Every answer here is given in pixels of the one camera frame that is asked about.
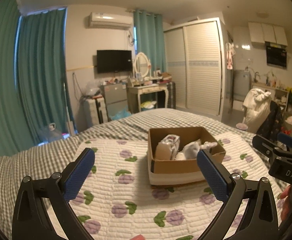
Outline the person's right hand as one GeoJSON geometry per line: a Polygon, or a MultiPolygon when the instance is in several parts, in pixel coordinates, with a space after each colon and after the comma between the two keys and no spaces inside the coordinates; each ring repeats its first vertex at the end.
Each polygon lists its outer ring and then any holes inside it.
{"type": "Polygon", "coordinates": [[[284,200],[282,205],[282,211],[281,211],[281,220],[285,221],[288,217],[289,211],[290,211],[290,195],[292,191],[292,186],[287,186],[284,191],[280,195],[280,199],[284,200]]]}

